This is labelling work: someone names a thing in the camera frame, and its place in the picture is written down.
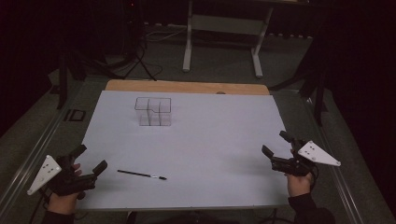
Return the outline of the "white metal stand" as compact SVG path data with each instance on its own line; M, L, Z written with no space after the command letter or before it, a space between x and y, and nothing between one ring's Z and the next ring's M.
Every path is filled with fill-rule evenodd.
M273 8L270 7L264 13L262 21L237 19L217 16L207 16L193 13L193 0L189 0L187 16L187 42L184 52L182 71L191 70L191 53L192 53L192 31L209 31L221 32L240 35L255 35L258 37L254 48L250 50L251 60L256 78L263 77L262 65L260 61L260 50L265 38L266 31L272 17Z

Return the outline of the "black pen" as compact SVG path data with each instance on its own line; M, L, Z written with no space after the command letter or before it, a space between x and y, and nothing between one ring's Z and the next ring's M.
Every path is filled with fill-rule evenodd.
M131 171L124 171L124 170L117 170L117 172L121 173L121 174L127 174L127 175L137 175L137 176L143 176L143 177L148 177L148 178L167 180L166 177L160 176L160 175L149 175L149 174L143 174L143 173L137 173L137 172L131 172Z

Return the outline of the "clear acrylic pen holder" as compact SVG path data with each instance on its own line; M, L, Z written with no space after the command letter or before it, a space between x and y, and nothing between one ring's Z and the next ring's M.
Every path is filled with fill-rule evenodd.
M159 97L137 97L134 110L140 126L170 126L172 100Z

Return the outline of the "black square frame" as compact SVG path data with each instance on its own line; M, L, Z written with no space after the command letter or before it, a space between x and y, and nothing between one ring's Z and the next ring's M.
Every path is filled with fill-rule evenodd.
M64 121L83 121L85 117L86 117L85 110L68 109L64 116Z

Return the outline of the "white table mat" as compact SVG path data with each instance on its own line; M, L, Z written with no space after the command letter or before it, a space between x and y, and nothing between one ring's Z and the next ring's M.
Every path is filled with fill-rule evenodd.
M170 126L140 126L137 91L103 91L78 158L107 169L79 208L163 210L252 208L287 202L285 177L262 154L287 158L284 124L271 96L170 93ZM167 180L118 173L160 175Z

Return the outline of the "person's left hand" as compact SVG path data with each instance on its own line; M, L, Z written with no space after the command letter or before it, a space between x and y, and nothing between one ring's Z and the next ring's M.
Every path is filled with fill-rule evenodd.
M61 215L72 215L76 212L78 192L65 196L52 193L49 197L48 211Z

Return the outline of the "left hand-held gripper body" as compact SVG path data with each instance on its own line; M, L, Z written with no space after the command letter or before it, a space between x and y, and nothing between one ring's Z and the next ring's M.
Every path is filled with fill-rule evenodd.
M97 176L95 174L76 175L76 169L73 167L74 161L73 156L54 159L51 155L47 155L27 194L33 195L45 186L58 196L94 189Z

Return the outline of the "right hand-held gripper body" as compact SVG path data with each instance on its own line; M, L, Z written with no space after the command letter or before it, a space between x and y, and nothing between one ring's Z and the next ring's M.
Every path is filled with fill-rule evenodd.
M312 173L317 163L340 166L341 162L319 147L313 141L290 140L292 157L283 159L270 156L272 169L289 175L306 176Z

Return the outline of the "person's right hand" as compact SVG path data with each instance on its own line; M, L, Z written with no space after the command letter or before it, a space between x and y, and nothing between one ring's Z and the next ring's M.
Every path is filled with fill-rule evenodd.
M297 197L307 194L311 191L312 175L308 173L305 176L295 176L285 174L288 181L288 193L290 197Z

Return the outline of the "black stand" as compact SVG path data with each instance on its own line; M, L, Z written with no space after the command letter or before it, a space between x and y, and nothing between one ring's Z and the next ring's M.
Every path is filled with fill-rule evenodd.
M321 49L321 45L312 43L298 65L293 77L268 88L269 91L279 91L293 83L304 80L304 84L298 90L298 93L303 98L310 98L313 93L316 94L314 119L318 126L322 125L321 111L324 106L323 94L327 75L326 52L326 49Z
M75 80L84 80L86 72L82 66L83 55L76 51L62 51L59 57L59 84L58 94L59 101L57 108L61 109L67 100L68 85L67 85L67 72L70 72L72 78Z

